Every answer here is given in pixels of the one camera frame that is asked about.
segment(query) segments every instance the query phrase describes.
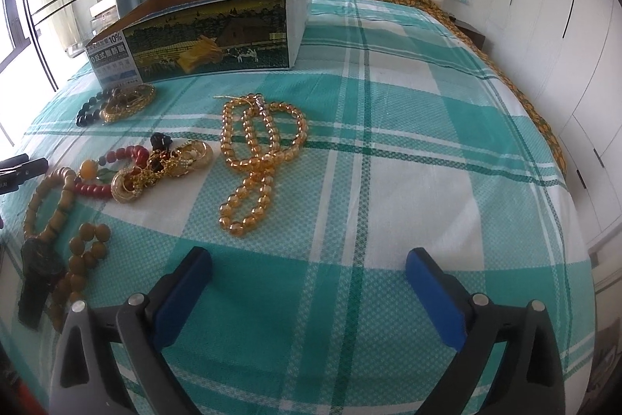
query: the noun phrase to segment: bedspread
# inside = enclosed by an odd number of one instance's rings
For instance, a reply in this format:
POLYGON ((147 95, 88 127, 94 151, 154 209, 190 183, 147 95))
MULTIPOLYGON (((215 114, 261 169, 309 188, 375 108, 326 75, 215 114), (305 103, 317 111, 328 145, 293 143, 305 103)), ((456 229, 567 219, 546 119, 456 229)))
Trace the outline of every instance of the bedspread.
MULTIPOLYGON (((240 175, 165 179, 131 204, 79 197, 56 248, 83 221, 107 223, 109 255, 89 277, 94 306, 146 292, 192 246, 214 261, 206 288, 164 356, 203 413, 381 414, 416 410, 453 357, 404 277, 425 247, 471 292, 496 303, 545 302, 556 331, 568 412, 578 409, 593 350, 590 263, 570 194, 549 147, 496 73, 427 13, 371 0, 313 0, 290 71, 194 75, 156 83, 144 111, 76 127, 98 89, 92 73, 61 90, 17 147, 75 169, 154 131, 200 138, 219 154, 223 99, 263 93, 309 121, 301 156, 275 177, 256 231, 234 238, 218 207, 240 175)), ((282 137, 294 124, 276 117, 282 137)), ((243 138, 234 141, 241 145, 243 138)), ((2 196, 0 340, 44 403, 58 336, 17 320, 21 223, 37 181, 2 196)), ((37 230, 58 192, 40 208, 37 230)), ((121 347, 136 407, 149 413, 121 347)), ((465 413, 484 400, 496 347, 465 413)))

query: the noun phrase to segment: nightstand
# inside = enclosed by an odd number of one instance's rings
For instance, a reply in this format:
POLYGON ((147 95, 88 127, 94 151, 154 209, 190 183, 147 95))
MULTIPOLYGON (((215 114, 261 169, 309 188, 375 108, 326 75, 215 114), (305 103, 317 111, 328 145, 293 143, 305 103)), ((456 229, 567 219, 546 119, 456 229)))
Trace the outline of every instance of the nightstand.
POLYGON ((467 24, 465 21, 455 20, 453 23, 481 50, 482 46, 484 46, 484 41, 486 41, 484 34, 481 34, 475 27, 467 24))

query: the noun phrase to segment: amber bead necklace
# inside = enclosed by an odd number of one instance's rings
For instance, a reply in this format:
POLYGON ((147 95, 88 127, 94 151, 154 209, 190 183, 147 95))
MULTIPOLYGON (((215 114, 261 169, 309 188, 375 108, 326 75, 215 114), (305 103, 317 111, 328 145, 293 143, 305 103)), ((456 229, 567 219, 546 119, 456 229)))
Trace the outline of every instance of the amber bead necklace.
POLYGON ((285 102, 271 102, 268 104, 261 94, 248 94, 246 97, 227 97, 229 100, 223 107, 223 129, 220 138, 220 150, 225 156, 225 163, 236 171, 248 173, 227 202, 220 206, 221 228, 229 231, 233 236, 243 236, 257 226, 257 223, 266 215, 266 210, 272 202, 274 174, 277 166, 290 162, 296 158, 307 139, 307 121, 298 108, 285 102), (248 106, 240 118, 245 133, 246 144, 251 149, 251 157, 238 160, 233 150, 233 109, 238 106, 248 106), (275 112, 290 113, 296 120, 297 133, 286 149, 281 148, 281 136, 272 116, 275 112), (268 134, 268 151, 263 154, 257 141, 253 118, 259 116, 266 126, 268 134), (252 189, 259 193, 256 206, 242 221, 233 220, 234 209, 239 207, 252 189))

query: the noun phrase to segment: silver screw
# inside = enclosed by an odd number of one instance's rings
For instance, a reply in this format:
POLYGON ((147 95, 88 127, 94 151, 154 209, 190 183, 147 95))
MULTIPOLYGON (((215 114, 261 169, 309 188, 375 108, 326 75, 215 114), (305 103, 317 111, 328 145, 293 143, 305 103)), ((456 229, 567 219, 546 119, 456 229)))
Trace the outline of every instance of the silver screw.
POLYGON ((544 305, 544 303, 537 299, 531 302, 531 307, 537 312, 543 312, 546 309, 546 306, 544 305))
POLYGON ((486 306, 490 300, 486 294, 473 294, 473 302, 478 306, 486 306))
POLYGON ((145 295, 139 292, 128 297, 128 303, 130 306, 138 306, 139 304, 142 304, 144 300, 145 295))
POLYGON ((86 308, 86 303, 82 299, 72 304, 72 311, 74 313, 80 313, 84 308, 86 308))

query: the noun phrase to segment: blue gripper pad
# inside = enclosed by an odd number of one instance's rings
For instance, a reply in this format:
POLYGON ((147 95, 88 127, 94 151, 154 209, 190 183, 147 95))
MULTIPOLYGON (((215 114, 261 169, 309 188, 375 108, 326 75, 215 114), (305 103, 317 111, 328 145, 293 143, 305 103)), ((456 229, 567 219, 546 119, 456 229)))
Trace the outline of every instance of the blue gripper pad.
POLYGON ((154 316, 151 343, 158 352, 175 343, 192 308, 210 280, 211 255, 201 248, 201 253, 185 271, 154 316))
POLYGON ((443 277, 450 276, 443 273, 424 249, 416 248, 408 252, 406 279, 419 297, 443 343, 459 352, 467 339, 465 315, 441 282, 443 277))

